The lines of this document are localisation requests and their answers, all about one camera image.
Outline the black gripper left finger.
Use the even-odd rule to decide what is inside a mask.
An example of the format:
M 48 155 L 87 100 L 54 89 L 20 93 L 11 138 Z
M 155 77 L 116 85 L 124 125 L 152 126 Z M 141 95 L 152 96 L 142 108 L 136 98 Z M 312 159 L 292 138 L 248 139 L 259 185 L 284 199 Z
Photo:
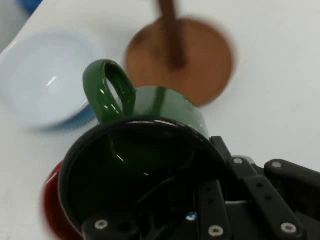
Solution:
M 218 179 L 145 179 L 108 190 L 82 224 L 85 240 L 229 240 Z

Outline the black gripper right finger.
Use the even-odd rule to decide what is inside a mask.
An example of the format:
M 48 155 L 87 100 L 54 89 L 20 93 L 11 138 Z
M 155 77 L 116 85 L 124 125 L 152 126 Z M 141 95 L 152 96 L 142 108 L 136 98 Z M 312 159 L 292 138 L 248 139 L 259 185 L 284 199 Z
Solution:
M 318 240 L 320 174 L 283 159 L 259 167 L 231 155 L 220 136 L 211 143 L 224 160 L 225 207 L 234 240 Z

